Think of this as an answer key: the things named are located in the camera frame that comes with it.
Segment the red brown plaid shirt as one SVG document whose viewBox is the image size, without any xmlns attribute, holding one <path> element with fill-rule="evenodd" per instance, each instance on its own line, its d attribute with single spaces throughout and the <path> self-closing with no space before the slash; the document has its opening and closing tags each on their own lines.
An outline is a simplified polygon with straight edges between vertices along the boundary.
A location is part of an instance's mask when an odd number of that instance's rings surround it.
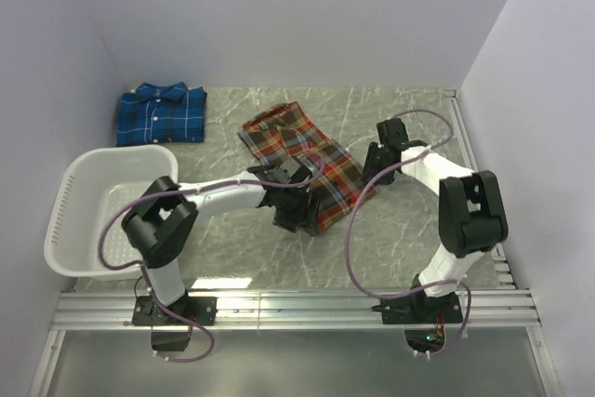
<svg viewBox="0 0 595 397">
<path fill-rule="evenodd" d="M 275 105 L 242 124 L 238 137 L 263 165 L 295 156 L 323 174 L 312 188 L 320 206 L 307 233 L 317 235 L 349 215 L 364 189 L 363 169 L 337 141 L 327 137 L 296 102 Z"/>
</svg>

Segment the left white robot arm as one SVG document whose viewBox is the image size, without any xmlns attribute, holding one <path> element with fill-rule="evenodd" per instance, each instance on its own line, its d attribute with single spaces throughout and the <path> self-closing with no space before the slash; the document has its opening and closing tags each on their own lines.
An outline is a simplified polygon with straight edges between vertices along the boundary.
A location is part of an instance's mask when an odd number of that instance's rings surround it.
<svg viewBox="0 0 595 397">
<path fill-rule="evenodd" d="M 320 196 L 315 174 L 297 158 L 281 165 L 252 166 L 226 179 L 184 186 L 158 178 L 124 215 L 121 227 L 139 251 L 149 295 L 140 298 L 135 325 L 212 325 L 215 298 L 193 298 L 183 284 L 179 256 L 195 222 L 242 209 L 271 207 L 273 225 L 314 232 Z"/>
</svg>

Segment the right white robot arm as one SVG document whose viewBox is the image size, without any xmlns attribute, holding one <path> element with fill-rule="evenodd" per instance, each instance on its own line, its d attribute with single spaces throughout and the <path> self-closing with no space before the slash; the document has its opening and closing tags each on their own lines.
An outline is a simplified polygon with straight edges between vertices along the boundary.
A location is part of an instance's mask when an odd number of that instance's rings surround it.
<svg viewBox="0 0 595 397">
<path fill-rule="evenodd" d="M 391 165 L 426 186 L 438 197 L 440 245 L 429 265 L 412 282 L 415 292 L 383 298 L 372 308 L 383 324 L 461 323 L 456 290 L 470 267 L 504 241 L 509 226 L 496 175 L 457 165 L 421 140 L 410 140 L 403 121 L 377 124 L 379 142 L 372 142 L 364 163 L 363 181 Z"/>
</svg>

